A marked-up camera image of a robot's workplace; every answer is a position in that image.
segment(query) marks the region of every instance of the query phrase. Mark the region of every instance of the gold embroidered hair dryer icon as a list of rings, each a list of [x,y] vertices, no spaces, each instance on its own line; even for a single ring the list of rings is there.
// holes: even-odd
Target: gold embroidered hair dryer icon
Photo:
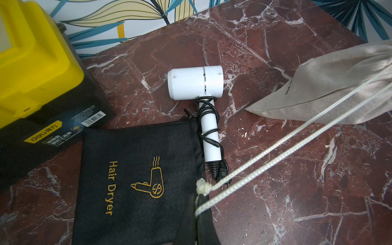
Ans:
[[[163,180],[162,180],[162,171],[159,167],[159,159],[160,157],[154,157],[154,161],[152,162],[151,169],[151,179],[150,183],[134,183],[131,184],[131,187],[137,191],[143,191],[150,193],[153,198],[160,198],[163,194]]]

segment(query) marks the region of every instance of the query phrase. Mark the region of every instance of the deli logo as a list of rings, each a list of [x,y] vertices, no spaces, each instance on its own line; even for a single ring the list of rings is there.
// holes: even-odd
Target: deli logo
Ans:
[[[52,123],[51,125],[49,125],[46,128],[42,129],[40,132],[32,135],[28,139],[25,139],[24,142],[35,144],[38,141],[40,141],[43,138],[45,138],[46,136],[48,136],[49,134],[51,134],[54,131],[56,131],[57,129],[61,128],[62,125],[63,125],[63,123],[61,121],[57,120],[54,123]]]

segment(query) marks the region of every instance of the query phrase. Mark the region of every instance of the yellow leaf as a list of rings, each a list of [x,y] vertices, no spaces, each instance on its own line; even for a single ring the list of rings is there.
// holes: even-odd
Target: yellow leaf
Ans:
[[[166,10],[169,8],[170,0],[156,0],[156,2],[161,7],[163,13],[165,13]]]
[[[155,20],[161,18],[159,11],[144,0],[116,0],[90,15],[62,22],[77,26],[97,27],[124,20]]]
[[[69,2],[92,2],[96,0],[68,0]]]
[[[180,5],[176,7],[175,21],[182,20],[194,14],[194,10],[188,0],[183,0]]]
[[[124,23],[117,26],[118,38],[125,38]]]

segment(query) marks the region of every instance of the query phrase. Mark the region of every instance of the white drawstring cord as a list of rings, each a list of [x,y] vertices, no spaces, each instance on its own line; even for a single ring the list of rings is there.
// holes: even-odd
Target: white drawstring cord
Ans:
[[[325,115],[327,112],[329,112],[330,110],[332,110],[333,108],[335,108],[337,105],[339,105],[340,103],[342,103],[343,101],[345,101],[346,99],[348,99],[350,96],[352,96],[353,94],[355,94],[356,92],[360,91],[362,88],[364,88],[365,86],[367,86],[368,84],[370,84],[371,82],[374,82],[376,79],[378,79],[381,75],[385,74],[385,71],[389,68],[390,66],[387,66],[382,72],[376,74],[375,76],[373,76],[371,79],[369,79],[368,81],[364,82],[361,86],[357,87],[356,89],[354,89],[353,91],[349,92],[348,94],[346,94],[345,96],[343,96],[341,99],[339,99],[338,101],[336,101],[335,103],[333,103],[332,105],[328,106],[325,110],[323,110],[322,112],[320,112],[319,114],[317,114],[316,116],[314,116],[312,119],[310,119],[309,121],[305,122],[304,124],[302,124],[301,126],[299,126],[297,129],[295,129],[294,131],[292,131],[291,133],[289,133],[288,135],[286,135],[285,137],[281,138],[278,142],[276,142],[275,144],[273,144],[272,146],[268,147],[266,150],[264,150],[262,153],[258,154],[257,156],[255,156],[254,158],[250,159],[248,162],[246,162],[245,164],[239,166],[237,169],[233,170],[230,174],[228,174],[226,177],[224,177],[222,180],[220,180],[218,183],[216,183],[215,185],[211,185],[210,189],[211,191],[215,191],[218,190],[219,187],[223,186],[224,184],[226,184],[229,180],[231,180],[232,178],[234,178],[235,176],[237,176],[238,174],[240,174],[241,172],[243,172],[245,169],[247,169],[248,167],[250,167],[252,164],[254,164],[255,162],[257,162],[258,160],[260,160],[262,157],[266,156],[268,153],[270,153],[271,151],[273,151],[275,148],[277,148],[278,146],[280,146],[281,144],[285,143],[287,140],[289,140],[290,138],[292,138],[294,135],[296,135],[297,133],[299,133],[301,130],[303,130],[304,128],[306,128],[308,125],[310,125],[312,122],[316,121],[317,119],[319,119],[321,116]]]
[[[225,199],[227,196],[229,196],[230,194],[232,194],[233,192],[235,192],[236,190],[238,190],[239,188],[243,187],[244,185],[246,185],[247,183],[249,183],[250,181],[252,181],[254,178],[256,178],[257,176],[259,176],[260,174],[264,173],[266,170],[270,169],[271,167],[273,167],[274,165],[276,165],[278,162],[280,162],[281,160],[283,160],[284,158],[290,156],[291,154],[293,154],[294,152],[296,152],[298,149],[300,149],[301,147],[303,147],[305,144],[309,143],[311,140],[313,140],[314,138],[316,138],[317,136],[319,136],[320,134],[322,134],[323,132],[325,132],[326,130],[328,130],[330,127],[332,127],[333,125],[335,125],[336,123],[340,122],[341,120],[343,120],[344,118],[346,118],[348,115],[350,115],[351,113],[353,113],[354,111],[358,110],[359,108],[361,108],[363,105],[365,105],[366,103],[368,103],[369,101],[373,100],[374,98],[376,98],[377,96],[381,95],[384,91],[386,91],[387,89],[392,87],[392,82],[389,83],[387,86],[385,86],[383,89],[381,89],[380,91],[378,91],[376,94],[374,94],[373,96],[367,98],[366,100],[362,101],[361,103],[359,103],[358,105],[356,105],[355,107],[353,107],[352,109],[350,109],[349,111],[347,111],[346,113],[342,114],[341,116],[337,117],[336,119],[332,120],[330,123],[326,124],[324,127],[320,128],[319,130],[317,130],[316,132],[314,132],[313,134],[311,134],[310,136],[306,137],[305,139],[303,139],[302,141],[300,141],[299,143],[297,143],[296,145],[294,145],[293,147],[291,147],[289,150],[283,152],[282,154],[280,154],[279,156],[277,156],[276,158],[274,158],[272,161],[268,162],[267,164],[261,166],[260,168],[258,168],[257,170],[255,170],[254,172],[250,173],[247,177],[244,177],[243,179],[241,179],[239,182],[236,182],[235,184],[233,184],[232,186],[230,186],[228,189],[222,191],[221,193],[219,193],[218,195],[216,195],[215,197],[211,198],[209,201],[205,202],[204,204],[202,204],[200,207],[198,207],[196,209],[195,212],[195,216],[197,217],[199,214],[201,214],[202,212],[206,211],[207,209],[211,208],[212,206],[216,205],[218,202],[220,202],[221,200]]]

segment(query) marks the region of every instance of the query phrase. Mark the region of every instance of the black drawstring bag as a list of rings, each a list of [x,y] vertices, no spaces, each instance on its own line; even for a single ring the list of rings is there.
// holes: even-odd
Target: black drawstring bag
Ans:
[[[205,178],[195,118],[85,129],[73,245],[172,242]]]

